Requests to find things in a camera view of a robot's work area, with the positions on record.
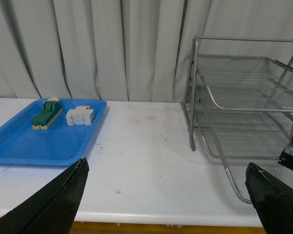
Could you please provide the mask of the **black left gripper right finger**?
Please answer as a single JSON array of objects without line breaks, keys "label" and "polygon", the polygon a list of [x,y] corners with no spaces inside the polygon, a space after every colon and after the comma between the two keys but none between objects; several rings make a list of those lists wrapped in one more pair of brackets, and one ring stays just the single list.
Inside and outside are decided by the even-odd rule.
[{"label": "black left gripper right finger", "polygon": [[249,163],[246,187],[268,234],[293,234],[293,188],[258,165]]}]

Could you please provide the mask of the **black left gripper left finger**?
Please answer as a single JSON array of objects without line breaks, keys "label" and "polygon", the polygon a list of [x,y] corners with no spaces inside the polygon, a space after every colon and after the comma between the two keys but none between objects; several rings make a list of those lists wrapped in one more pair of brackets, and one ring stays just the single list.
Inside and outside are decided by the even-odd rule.
[{"label": "black left gripper left finger", "polygon": [[67,234],[78,211],[89,172],[86,158],[0,218],[0,234]]}]

